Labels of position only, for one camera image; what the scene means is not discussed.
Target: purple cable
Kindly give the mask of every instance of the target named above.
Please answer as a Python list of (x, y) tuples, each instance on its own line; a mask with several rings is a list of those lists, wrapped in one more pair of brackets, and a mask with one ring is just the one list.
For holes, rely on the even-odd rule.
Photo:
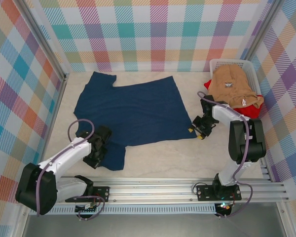
[(39, 213), (40, 213), (40, 202), (39, 202), (39, 188), (40, 188), (40, 181), (41, 181), (41, 178), (44, 174), (44, 172), (47, 170), (47, 168), (50, 166), (50, 164), (54, 163), (56, 161), (56, 159), (58, 159), (62, 154), (64, 154), (65, 152), (69, 151), (70, 149), (74, 149), (75, 146), (78, 146), (80, 145), (81, 143), (87, 141), (91, 136), (92, 134), (94, 133), (94, 124), (88, 120), (88, 119), (78, 119), (76, 121), (74, 121), (73, 123), (71, 123), (68, 127), (68, 137), (69, 137), (69, 140), (71, 142), (71, 138), (70, 138), (70, 135), (69, 135), (69, 131), (70, 131), (70, 128), (72, 127), (72, 125), (74, 125), (76, 122), (80, 122), (80, 121), (85, 121), (85, 122), (88, 122), (91, 124), (92, 126), (92, 131), (90, 132), (90, 134), (84, 138), (82, 141), (80, 142), (77, 142), (76, 144), (73, 144), (73, 147), (72, 146), (69, 146), (67, 147), (66, 149), (62, 150), (60, 153), (58, 153), (44, 168), (43, 170), (40, 172), (39, 176), (38, 176), (38, 179), (37, 179), (37, 184), (36, 184), (36, 212), (37, 212), (37, 216), (39, 216)]
[(103, 202), (103, 205), (102, 205), (100, 211), (98, 211), (97, 213), (93, 214), (93, 215), (92, 215), (91, 217), (89, 217), (89, 218), (82, 218), (82, 217), (80, 216), (80, 213), (81, 213), (82, 211), (79, 211), (79, 212), (78, 212), (78, 217), (79, 217), (79, 219), (82, 220), (82, 221), (89, 221), (89, 220), (92, 220), (93, 218), (96, 218), (98, 215), (100, 215), (100, 213), (104, 210), (105, 200), (104, 200), (103, 197), (100, 197), (100, 196), (80, 196), (80, 197), (74, 197), (74, 198), (99, 198), (99, 199)]
[(220, 104), (220, 103), (217, 103), (217, 102), (215, 102), (215, 101), (211, 101), (211, 100), (205, 99), (205, 98), (204, 98), (203, 96), (201, 96), (200, 94), (203, 94), (203, 95), (206, 95), (206, 94), (205, 94), (204, 92), (202, 92), (202, 91), (197, 92), (197, 95), (198, 95), (202, 100), (204, 100), (204, 101), (206, 101), (206, 102), (208, 102), (208, 103), (212, 103), (212, 104), (214, 104), (214, 105), (218, 105), (218, 106), (224, 107), (224, 108), (228, 109), (229, 111), (231, 111), (232, 113), (234, 113), (235, 115), (239, 116), (239, 117), (241, 118), (241, 120), (243, 120), (243, 122), (244, 122), (244, 124), (245, 124), (245, 127), (246, 127), (246, 133), (247, 133), (247, 135), (246, 135), (245, 151), (244, 151), (244, 153), (243, 153), (243, 158), (242, 158), (242, 160), (241, 160), (241, 163), (240, 163), (239, 167), (236, 169), (236, 171), (233, 173), (232, 178), (233, 178), (233, 180), (234, 180), (236, 183), (238, 183), (238, 184), (240, 184), (240, 185), (247, 185), (247, 186), (249, 186), (251, 192), (250, 192), (250, 196), (249, 196), (247, 202), (242, 206), (242, 208), (239, 209), (239, 210), (237, 210), (236, 212), (234, 212), (234, 213), (232, 213), (232, 214), (230, 214), (230, 215), (228, 216), (228, 217), (232, 217), (232, 216), (238, 214), (239, 212), (241, 212), (243, 209), (245, 209), (245, 207), (249, 204), (249, 202), (250, 202), (250, 200), (251, 200), (251, 198), (252, 198), (252, 195), (253, 195), (253, 188), (252, 188), (252, 186), (251, 186), (250, 184), (240, 183), (240, 182), (236, 179), (236, 174), (239, 172), (239, 170), (242, 168), (243, 164), (246, 162), (246, 158), (247, 158), (247, 154), (248, 154), (248, 149), (249, 149), (249, 125), (248, 125), (248, 122), (246, 121), (246, 119), (243, 117), (243, 115), (240, 114), (240, 113), (238, 113), (237, 111), (234, 111), (231, 107), (229, 107), (229, 106), (225, 106), (225, 105)]

